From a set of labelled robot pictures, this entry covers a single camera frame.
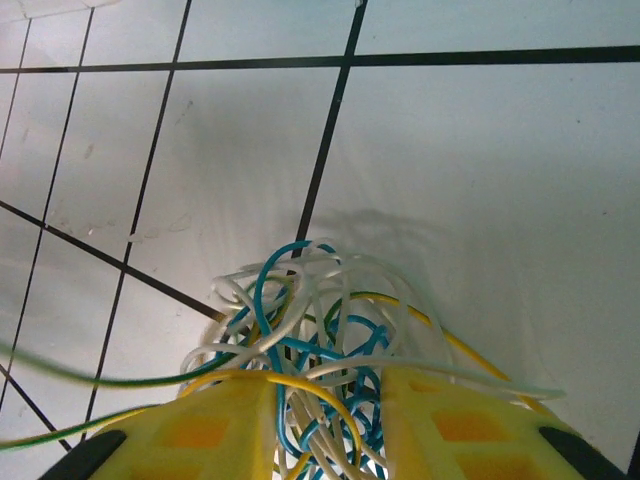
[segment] tile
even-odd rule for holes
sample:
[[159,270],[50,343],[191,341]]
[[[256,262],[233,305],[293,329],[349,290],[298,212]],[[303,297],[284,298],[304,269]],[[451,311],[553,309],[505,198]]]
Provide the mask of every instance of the tile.
[[498,0],[369,2],[357,53],[637,45],[640,4]]
[[337,74],[176,73],[130,263],[208,301],[294,239]]
[[[113,324],[104,375],[150,378],[180,373],[180,364],[210,320],[131,277],[125,279]],[[93,417],[137,405],[176,398],[177,386],[112,390],[98,389]]]
[[0,25],[0,68],[20,66],[20,56],[27,34],[28,21],[4,23]]
[[354,13],[353,0],[195,0],[180,60],[341,55]]
[[20,3],[28,18],[59,15],[74,10],[87,9],[81,0],[20,0]]
[[639,78],[635,64],[352,70],[309,234],[405,269],[497,365],[565,388],[553,408],[625,468]]
[[[118,277],[113,267],[45,232],[18,348],[95,373]],[[11,375],[58,428],[84,421],[91,386],[40,373],[19,361]]]
[[74,74],[22,75],[2,158],[0,200],[42,219]]
[[166,72],[80,75],[47,222],[122,258]]
[[84,64],[169,62],[185,0],[122,1],[96,9]]
[[[49,433],[18,392],[7,386],[0,411],[0,437],[22,438]],[[60,460],[66,451],[58,442],[2,452],[2,476],[13,480],[33,480]]]
[[[0,208],[0,341],[4,344],[13,344],[38,232],[38,227]],[[8,358],[0,354],[0,363],[6,367]]]
[[78,65],[88,20],[86,8],[33,20],[22,64],[25,67]]
[[4,0],[0,4],[0,24],[17,20],[24,20],[24,14],[18,0]]
[[13,87],[16,84],[16,75],[0,75],[0,128],[4,132],[4,127],[11,106]]
[[119,3],[123,0],[82,0],[87,7],[104,7],[107,5],[113,5],[114,3]]

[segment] tangled wires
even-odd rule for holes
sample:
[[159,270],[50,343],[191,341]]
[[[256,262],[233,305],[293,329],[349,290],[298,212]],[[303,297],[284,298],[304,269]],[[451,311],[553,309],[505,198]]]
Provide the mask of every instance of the tangled wires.
[[[290,252],[302,251],[295,259]],[[394,296],[356,289],[384,281]],[[330,242],[301,241],[276,251],[264,264],[217,278],[213,291],[229,312],[190,352],[181,374],[246,369],[275,372],[277,465],[282,478],[387,478],[380,421],[379,368],[394,365],[447,374],[532,397],[557,392],[518,385],[444,330],[397,269],[379,259],[347,253]],[[445,361],[422,359],[407,334],[412,317],[431,327]],[[493,377],[456,367],[450,347],[469,354]],[[312,380],[324,390],[282,379]],[[203,375],[181,386],[179,396],[206,388]]]

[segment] black grout line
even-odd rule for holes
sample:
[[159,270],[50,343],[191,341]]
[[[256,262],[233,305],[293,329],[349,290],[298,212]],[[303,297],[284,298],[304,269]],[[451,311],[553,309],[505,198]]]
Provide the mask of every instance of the black grout line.
[[620,47],[496,50],[478,52],[401,53],[362,55],[353,67],[458,66],[458,65],[566,65],[640,62],[640,45]]
[[[611,47],[547,48],[527,50],[480,50],[459,52],[417,52],[354,55],[347,59],[352,67],[402,67],[447,65],[548,65],[581,63],[640,62],[640,45]],[[99,73],[180,70],[240,70],[259,68],[343,67],[345,57],[247,58],[239,60],[199,60],[192,62],[125,63],[66,67],[0,68],[2,74]]]
[[[53,423],[51,423],[47,418],[47,416],[44,413],[42,413],[42,410],[40,410],[40,407],[36,405],[36,403],[31,399],[31,397],[27,394],[27,392],[24,391],[24,389],[18,384],[18,382],[16,382],[16,380],[9,374],[7,369],[5,369],[2,365],[0,365],[0,373],[4,375],[5,384],[6,383],[11,384],[11,386],[15,389],[15,391],[18,392],[18,395],[22,397],[22,400],[24,400],[24,402],[27,405],[29,405],[31,410],[33,410],[33,413],[35,413],[38,416],[38,418],[42,421],[42,423],[44,423],[44,425],[49,429],[49,431],[57,432],[58,430],[56,429],[56,427],[54,427]],[[58,443],[62,445],[62,448],[64,448],[67,452],[71,450],[71,445],[69,445],[69,442],[67,442],[64,438],[61,438],[60,440],[58,440]]]
[[[180,56],[180,48],[182,47],[182,40],[184,38],[184,32],[187,27],[187,21],[189,19],[190,9],[191,9],[191,0],[187,0],[184,7],[184,14],[182,15],[182,23],[180,24],[180,31],[178,32],[178,39],[176,40],[176,47],[173,53],[172,64],[176,64],[178,62],[178,57]],[[147,183],[149,182],[149,174],[151,172],[151,166],[153,164],[156,148],[158,146],[158,139],[160,138],[160,130],[162,129],[162,122],[164,120],[164,114],[167,109],[167,103],[169,101],[169,94],[171,93],[171,85],[173,84],[174,75],[175,75],[175,71],[170,70],[169,75],[167,76],[167,84],[164,89],[162,103],[160,104],[158,121],[156,123],[156,128],[153,133],[153,138],[151,140],[151,147],[149,149],[149,158],[147,159],[147,165],[145,166],[144,175],[142,176],[142,182],[140,184],[140,192],[138,194],[138,201],[136,203],[136,210],[133,215],[133,220],[131,222],[131,231],[130,231],[131,235],[136,233],[136,228],[138,227],[138,221],[140,220],[140,212],[142,211],[144,194],[147,189]],[[127,249],[124,254],[124,259],[122,262],[124,266],[127,266],[129,263],[129,257],[131,256],[132,247],[133,247],[133,243],[128,242]],[[98,368],[96,369],[96,379],[99,379],[100,375],[102,375],[102,369],[104,368],[104,362],[107,357],[109,340],[111,339],[111,332],[113,331],[113,324],[116,318],[116,313],[118,311],[118,304],[120,302],[122,286],[124,284],[124,276],[125,276],[125,270],[123,269],[120,271],[120,277],[118,278],[118,285],[116,287],[116,293],[113,299],[113,306],[111,308],[111,314],[109,315],[109,323],[107,324],[107,331],[105,332],[104,342],[102,344],[102,351],[100,352],[100,360],[98,362]],[[87,408],[85,421],[89,421],[91,419],[91,414],[93,412],[93,406],[95,404],[97,393],[98,393],[98,386],[95,385],[93,387],[93,390],[91,391],[91,398],[89,399],[89,406]],[[82,440],[84,440],[85,438],[86,438],[86,432],[82,434]]]
[[173,298],[174,300],[176,300],[177,302],[182,303],[183,305],[191,308],[192,310],[208,317],[214,320],[219,320],[222,318],[222,314],[220,312],[218,312],[216,309],[210,307],[209,305],[200,302],[199,300],[196,300],[193,297],[190,297],[189,295],[181,292],[180,290],[177,290],[169,285],[167,285],[166,283],[161,282],[160,280],[157,280],[155,278],[153,278],[150,275],[147,275],[144,272],[141,272],[140,270],[125,264],[124,262],[122,262],[121,260],[118,260],[117,258],[112,257],[111,255],[108,255],[100,250],[98,250],[95,247],[92,247],[91,245],[88,245],[84,242],[82,242],[81,240],[78,240],[77,238],[61,231],[58,230],[55,227],[52,227],[50,225],[46,225],[44,222],[42,222],[42,220],[37,219],[36,217],[33,217],[31,215],[29,215],[26,212],[23,212],[22,210],[19,210],[11,205],[9,205],[6,202],[3,202],[2,200],[0,200],[0,207],[5,209],[6,211],[13,213],[14,215],[22,218],[23,220],[26,220],[27,222],[39,227],[39,228],[44,228],[44,230],[46,230],[47,232],[49,232],[50,234],[58,237],[61,240],[64,240],[67,243],[70,243],[71,245],[73,245],[74,247],[82,250],[85,253],[88,253],[89,255],[92,255],[93,257],[97,258],[98,260],[101,260],[109,265],[111,265],[114,268],[117,268],[118,270],[124,271],[124,273],[126,273],[127,275],[129,275],[130,277],[135,278],[136,280],[144,283],[145,285],[147,285],[148,287],[153,288],[154,290],[159,291],[160,293],[163,293],[165,295],[167,295],[170,298]]
[[[20,62],[19,62],[19,68],[22,67],[22,63],[24,62],[24,54],[27,50],[27,41],[29,40],[29,32],[31,31],[31,20],[29,20],[29,23],[27,24],[27,31],[25,32],[24,35],[24,42],[22,43],[22,52],[20,53]],[[2,159],[2,152],[4,151],[4,144],[7,138],[7,131],[9,130],[9,122],[11,121],[11,113],[13,111],[13,104],[15,102],[16,99],[16,92],[18,90],[18,81],[20,80],[20,74],[18,73],[16,75],[16,81],[13,84],[13,94],[11,95],[11,102],[9,103],[9,111],[7,112],[7,121],[4,125],[4,132],[2,134],[2,145],[0,145],[0,160]],[[40,238],[38,238],[38,242],[36,243],[36,253],[34,254],[33,257],[33,261],[31,263],[31,271],[29,272],[29,278],[27,280],[27,286],[26,286],[26,290],[25,290],[25,294],[24,297],[22,299],[22,306],[20,307],[20,317],[18,320],[18,325],[17,328],[20,328],[20,324],[22,323],[22,318],[24,316],[24,311],[27,305],[27,297],[29,296],[29,289],[31,288],[31,279],[33,278],[33,269],[35,267],[35,262],[36,262],[36,258],[37,258],[37,251],[38,251],[38,247],[40,244]],[[7,391],[7,380],[8,380],[8,374],[11,371],[11,364],[13,363],[13,350],[16,348],[16,343],[18,341],[17,338],[17,331],[16,334],[14,335],[13,338],[13,343],[11,345],[11,356],[9,358],[9,364],[7,365],[8,369],[7,370],[7,375],[5,375],[5,380],[3,382],[2,385],[2,393],[0,393],[0,410],[2,410],[2,404],[4,403],[4,396],[6,394]]]
[[[325,123],[322,140],[320,141],[320,148],[318,149],[318,156],[316,158],[315,166],[313,167],[313,173],[311,174],[307,198],[304,202],[304,207],[302,208],[302,215],[298,225],[298,232],[296,233],[296,240],[304,240],[307,238],[309,224],[311,223],[311,215],[313,214],[313,207],[316,203],[316,198],[320,189],[320,182],[322,181],[322,174],[327,163],[327,157],[329,156],[329,148],[331,147],[333,132],[336,128],[336,122],[338,121],[338,113],[340,113],[342,97],[344,96],[347,80],[349,79],[349,71],[351,69],[349,60],[353,59],[355,54],[358,37],[360,36],[360,29],[362,28],[362,20],[364,19],[366,9],[367,0],[364,0],[356,9],[353,16],[349,38],[347,39],[347,46],[344,52],[344,57],[347,62],[345,62],[345,65],[340,68],[340,73],[338,74],[336,88],[333,92],[331,106],[329,107],[329,114],[327,115],[327,122]],[[297,257],[300,253],[300,250],[296,250],[293,252],[293,256]]]
[[29,31],[31,30],[31,20],[27,24],[27,31],[24,34],[24,42],[22,43],[22,53],[20,54],[20,63],[18,64],[18,72],[16,72],[16,81],[13,84],[13,93],[11,94],[11,101],[9,102],[9,111],[7,112],[7,121],[4,124],[4,131],[2,133],[2,144],[0,144],[0,158],[2,158],[2,152],[4,151],[4,142],[7,139],[7,131],[9,130],[9,120],[11,119],[11,112],[13,111],[13,103],[16,99],[16,91],[18,90],[18,80],[20,80],[20,69],[22,69],[22,62],[24,61],[24,52],[27,50],[27,40],[29,39]]
[[[84,52],[85,52],[85,49],[86,49],[86,46],[87,46],[87,39],[89,37],[89,29],[91,28],[91,21],[93,19],[93,12],[94,12],[94,9],[91,9],[91,13],[89,14],[89,20],[87,21],[87,30],[85,32],[84,42],[82,44],[82,51],[80,53],[80,61],[79,61],[80,65],[82,65],[82,60],[84,58]],[[22,52],[23,57],[24,57],[24,50],[25,49],[26,49],[26,39],[25,39],[25,45],[23,47],[23,52]],[[12,345],[12,348],[11,348],[11,356],[9,357],[9,364],[7,365],[7,376],[6,376],[6,379],[5,379],[5,382],[4,382],[4,386],[3,386],[3,390],[2,390],[2,396],[0,397],[0,408],[2,407],[2,402],[4,401],[4,396],[5,396],[6,387],[7,387],[7,381],[8,381],[9,378],[11,378],[10,374],[11,374],[11,367],[13,366],[14,352],[15,352],[16,346],[18,345],[18,339],[20,337],[20,330],[22,329],[22,322],[24,320],[24,313],[26,311],[27,302],[28,302],[28,299],[29,299],[29,293],[31,291],[31,285],[32,285],[32,281],[33,281],[35,268],[36,268],[36,263],[38,261],[38,255],[40,253],[40,246],[42,245],[42,237],[43,237],[44,225],[45,225],[44,224],[44,220],[47,217],[47,211],[49,209],[49,204],[51,202],[51,195],[52,195],[52,192],[53,192],[53,185],[54,185],[54,182],[55,182],[56,173],[57,173],[57,170],[58,170],[58,165],[60,163],[60,155],[62,153],[62,147],[63,147],[63,144],[64,144],[64,139],[65,139],[65,136],[66,136],[66,133],[67,133],[67,128],[69,126],[69,118],[71,117],[71,110],[72,110],[72,107],[73,107],[73,98],[74,98],[74,95],[75,95],[75,92],[76,92],[76,88],[78,86],[78,77],[79,76],[80,76],[80,73],[76,73],[76,76],[75,76],[75,79],[74,79],[74,82],[73,82],[73,88],[71,89],[71,97],[69,99],[69,108],[67,109],[67,115],[66,115],[66,118],[65,118],[64,128],[62,129],[62,135],[60,137],[60,145],[58,147],[58,152],[56,154],[55,166],[54,166],[54,169],[53,169],[53,174],[51,176],[51,183],[49,185],[49,192],[47,194],[47,200],[46,200],[44,211],[43,211],[43,214],[42,214],[42,219],[43,220],[42,220],[42,222],[40,222],[40,231],[38,232],[38,240],[36,242],[36,248],[35,248],[35,252],[33,254],[33,261],[31,263],[31,270],[29,271],[29,279],[27,281],[27,287],[26,287],[26,290],[25,290],[24,300],[22,302],[22,308],[20,310],[20,318],[18,320],[18,325],[16,327],[16,333],[15,333],[14,338],[13,338],[13,345]],[[33,402],[29,403],[29,405],[32,408],[34,408],[34,407],[37,408],[37,406]],[[36,414],[41,419],[43,418],[44,415],[42,414],[40,409],[37,409],[37,410],[34,410],[34,411],[36,412]]]

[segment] cable bundle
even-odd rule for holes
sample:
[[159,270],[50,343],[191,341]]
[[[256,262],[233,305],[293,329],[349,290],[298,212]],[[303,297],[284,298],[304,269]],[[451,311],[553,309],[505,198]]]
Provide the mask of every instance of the cable bundle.
[[[301,253],[291,259],[291,252]],[[383,281],[394,296],[359,290]],[[229,378],[263,378],[277,384],[276,476],[287,480],[387,478],[380,422],[380,369],[405,366],[466,379],[519,397],[562,395],[511,381],[475,350],[428,317],[427,303],[393,266],[353,254],[332,242],[301,241],[277,250],[264,264],[214,280],[227,315],[205,332],[179,375],[150,379],[94,379],[25,352],[15,358],[69,380],[103,388],[178,384],[178,396]],[[444,361],[422,358],[424,347],[408,335],[410,322],[431,328]],[[489,374],[454,365],[451,347]],[[0,345],[0,350],[8,346]],[[118,412],[53,434],[0,442],[0,448],[62,438],[149,406]]]

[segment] yellow plastic object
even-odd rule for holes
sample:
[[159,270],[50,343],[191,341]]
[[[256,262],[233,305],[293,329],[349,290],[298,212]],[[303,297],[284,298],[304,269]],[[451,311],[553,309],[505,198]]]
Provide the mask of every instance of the yellow plastic object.
[[382,374],[391,480],[583,480],[538,432],[560,420],[403,368]]
[[124,443],[91,480],[270,480],[275,385],[227,380],[104,428]]

